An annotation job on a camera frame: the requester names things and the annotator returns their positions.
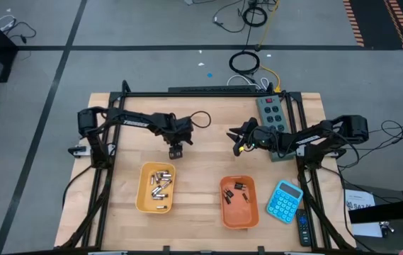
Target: white cable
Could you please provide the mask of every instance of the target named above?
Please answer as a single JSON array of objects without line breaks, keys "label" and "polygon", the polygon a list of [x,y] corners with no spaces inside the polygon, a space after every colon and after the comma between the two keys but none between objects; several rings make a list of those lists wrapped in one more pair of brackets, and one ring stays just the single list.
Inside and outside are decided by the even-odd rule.
[{"label": "white cable", "polygon": [[240,78],[244,79],[244,80],[247,82],[248,85],[254,85],[254,86],[256,86],[258,89],[264,89],[264,90],[266,90],[267,87],[269,86],[269,80],[268,80],[267,78],[264,78],[264,77],[261,78],[261,85],[259,86],[258,84],[252,84],[247,78],[245,78],[245,77],[242,76],[242,75],[238,75],[238,74],[233,75],[233,76],[231,76],[231,77],[228,79],[228,81],[227,81],[227,86],[229,86],[229,82],[230,82],[233,78],[236,78],[236,77],[240,77]]},{"label": "white cable", "polygon": [[9,22],[8,24],[6,24],[4,27],[0,28],[1,31],[5,31],[7,28],[10,28],[14,24],[14,21],[16,20],[16,17],[14,17],[11,14],[1,17],[0,20],[2,20],[3,18],[7,18],[7,17],[12,17],[12,21]]}]

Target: yellow cable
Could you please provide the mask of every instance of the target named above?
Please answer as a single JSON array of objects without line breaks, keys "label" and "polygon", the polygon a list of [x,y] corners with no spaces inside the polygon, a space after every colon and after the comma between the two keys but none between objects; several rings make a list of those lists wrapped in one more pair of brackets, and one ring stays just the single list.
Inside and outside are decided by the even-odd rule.
[{"label": "yellow cable", "polygon": [[281,87],[280,87],[280,77],[278,76],[278,74],[274,71],[272,71],[271,69],[263,66],[262,64],[259,65],[262,69],[266,70],[267,72],[270,72],[271,74],[275,75],[275,77],[277,78],[277,87],[275,87],[274,91],[275,92],[280,92],[281,91]]},{"label": "yellow cable", "polygon": [[280,4],[280,0],[277,0],[277,2],[275,3],[275,7],[273,7],[271,17],[269,17],[269,20],[267,21],[267,25],[266,25],[266,29],[264,31],[263,38],[261,39],[261,42],[259,43],[259,48],[261,47],[261,45],[264,43],[264,40],[266,39],[267,31],[269,30],[269,27],[271,26],[273,14],[275,14],[275,12],[277,11],[279,4]]}]

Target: yellow bowl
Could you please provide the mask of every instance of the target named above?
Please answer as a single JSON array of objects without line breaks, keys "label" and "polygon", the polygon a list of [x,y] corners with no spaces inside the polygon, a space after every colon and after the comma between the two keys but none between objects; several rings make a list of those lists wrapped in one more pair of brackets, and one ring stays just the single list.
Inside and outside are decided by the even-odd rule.
[{"label": "yellow bowl", "polygon": [[[168,194],[168,198],[163,200],[152,199],[151,191],[157,187],[157,182],[151,185],[151,175],[157,171],[167,170],[171,174],[171,183],[160,193]],[[173,203],[173,187],[176,180],[176,168],[172,164],[147,162],[142,166],[140,174],[140,182],[138,185],[137,200],[135,206],[140,212],[143,213],[167,213],[171,209]],[[157,209],[158,205],[166,205],[166,209]]]}]

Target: black remote control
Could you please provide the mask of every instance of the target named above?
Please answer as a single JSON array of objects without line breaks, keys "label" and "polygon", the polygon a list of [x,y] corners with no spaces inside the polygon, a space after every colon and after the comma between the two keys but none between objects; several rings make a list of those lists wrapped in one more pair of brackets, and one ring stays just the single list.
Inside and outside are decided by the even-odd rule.
[{"label": "black remote control", "polygon": [[297,226],[299,227],[300,245],[309,247],[312,245],[312,240],[310,238],[310,230],[308,229],[307,213],[304,209],[297,209],[295,216],[297,218]]}]

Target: gray power strip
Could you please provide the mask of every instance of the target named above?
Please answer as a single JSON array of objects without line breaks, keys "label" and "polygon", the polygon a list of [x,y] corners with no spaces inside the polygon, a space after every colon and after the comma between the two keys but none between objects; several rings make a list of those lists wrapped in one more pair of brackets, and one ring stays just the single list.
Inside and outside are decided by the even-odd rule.
[{"label": "gray power strip", "polygon": [[[279,96],[265,96],[256,99],[256,106],[258,106],[259,117],[261,118],[262,125],[266,127],[274,126],[280,132],[290,132],[288,124],[286,124],[285,114],[281,108]],[[289,153],[282,159],[277,153],[270,153],[272,162],[279,162],[283,160],[294,159],[295,152]]]}]

